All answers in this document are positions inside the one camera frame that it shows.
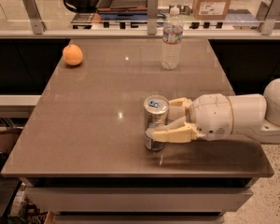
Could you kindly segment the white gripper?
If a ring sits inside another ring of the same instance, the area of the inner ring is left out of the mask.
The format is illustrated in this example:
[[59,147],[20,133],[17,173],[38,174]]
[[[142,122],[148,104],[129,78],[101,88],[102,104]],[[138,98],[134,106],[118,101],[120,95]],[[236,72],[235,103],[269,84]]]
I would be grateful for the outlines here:
[[232,131],[232,112],[229,99],[220,94],[205,94],[193,102],[186,98],[169,101],[169,120],[185,118],[195,123],[198,129],[185,122],[181,127],[154,131],[152,139],[164,143],[188,143],[198,136],[203,140],[223,139]]

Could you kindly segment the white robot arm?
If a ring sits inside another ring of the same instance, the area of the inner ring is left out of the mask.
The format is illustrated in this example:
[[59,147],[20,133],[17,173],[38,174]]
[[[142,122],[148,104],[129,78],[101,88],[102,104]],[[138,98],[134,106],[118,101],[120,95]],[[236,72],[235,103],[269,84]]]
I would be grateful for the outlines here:
[[214,141],[241,134],[261,143],[280,144],[280,78],[271,81],[262,94],[204,94],[193,101],[174,99],[169,107],[172,122],[146,130],[154,141]]

